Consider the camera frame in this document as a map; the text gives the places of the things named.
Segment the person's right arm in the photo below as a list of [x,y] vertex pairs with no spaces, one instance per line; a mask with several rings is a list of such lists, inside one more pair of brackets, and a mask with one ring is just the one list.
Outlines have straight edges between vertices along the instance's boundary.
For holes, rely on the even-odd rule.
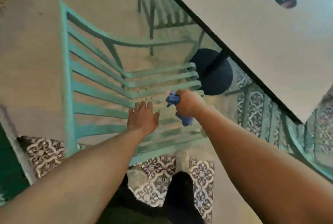
[[333,185],[327,180],[227,119],[197,93],[177,95],[177,112],[200,123],[231,182],[264,224],[333,223]]

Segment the person's left hand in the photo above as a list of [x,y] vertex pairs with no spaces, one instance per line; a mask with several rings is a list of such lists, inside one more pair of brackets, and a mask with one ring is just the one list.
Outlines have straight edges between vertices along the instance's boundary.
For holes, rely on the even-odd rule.
[[145,137],[159,125],[160,112],[152,113],[152,102],[135,103],[135,108],[130,108],[128,113],[127,131],[138,130]]

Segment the black table edge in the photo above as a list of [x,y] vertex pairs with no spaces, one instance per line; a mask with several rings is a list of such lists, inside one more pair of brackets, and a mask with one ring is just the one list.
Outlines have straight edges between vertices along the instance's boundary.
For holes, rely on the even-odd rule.
[[227,51],[231,59],[258,85],[266,95],[283,111],[296,125],[303,124],[302,121],[250,70],[239,57],[222,41],[214,32],[182,1],[174,0],[186,13],[208,34],[221,49]]

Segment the hand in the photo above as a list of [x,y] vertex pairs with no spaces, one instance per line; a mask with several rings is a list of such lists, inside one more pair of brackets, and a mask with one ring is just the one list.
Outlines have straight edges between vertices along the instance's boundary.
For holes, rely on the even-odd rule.
[[152,102],[135,103],[128,111],[127,131],[138,130],[143,137],[154,132],[159,125],[160,112],[152,113]]
[[181,101],[176,105],[176,110],[183,117],[195,117],[207,107],[206,102],[196,92],[178,90],[176,95],[181,97]]

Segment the blue cloth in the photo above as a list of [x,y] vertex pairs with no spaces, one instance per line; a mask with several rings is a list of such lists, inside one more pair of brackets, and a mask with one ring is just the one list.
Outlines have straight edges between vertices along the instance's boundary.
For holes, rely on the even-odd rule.
[[[171,105],[177,105],[181,101],[181,97],[176,95],[176,92],[170,92],[170,95],[165,100],[168,104],[167,107],[170,107]],[[181,120],[184,127],[192,125],[193,124],[193,117],[185,118],[178,113],[176,113],[176,116]]]

